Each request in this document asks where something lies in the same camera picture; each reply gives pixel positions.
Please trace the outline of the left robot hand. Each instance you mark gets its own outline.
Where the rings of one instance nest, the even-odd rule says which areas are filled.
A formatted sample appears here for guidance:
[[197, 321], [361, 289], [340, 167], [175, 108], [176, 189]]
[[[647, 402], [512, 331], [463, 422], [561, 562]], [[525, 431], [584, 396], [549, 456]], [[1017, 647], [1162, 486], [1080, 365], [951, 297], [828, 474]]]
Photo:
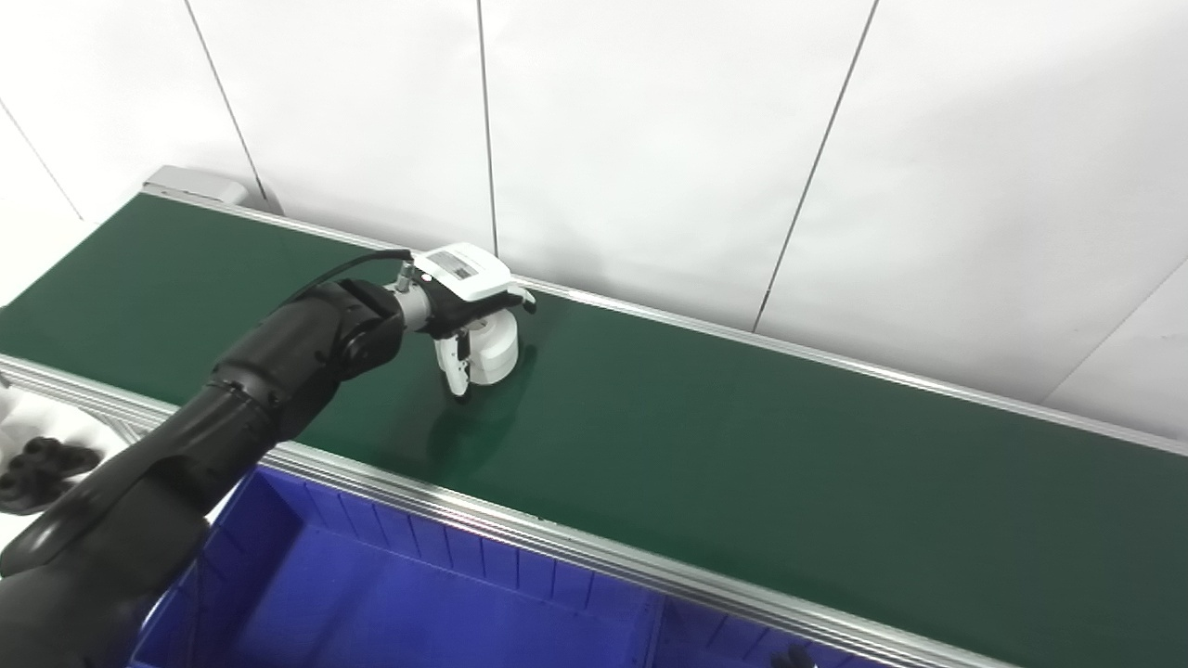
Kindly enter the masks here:
[[387, 289], [405, 328], [432, 338], [446, 389], [460, 403], [472, 386], [492, 386], [516, 368], [522, 334], [513, 309], [537, 309], [495, 254], [467, 242], [411, 254]]

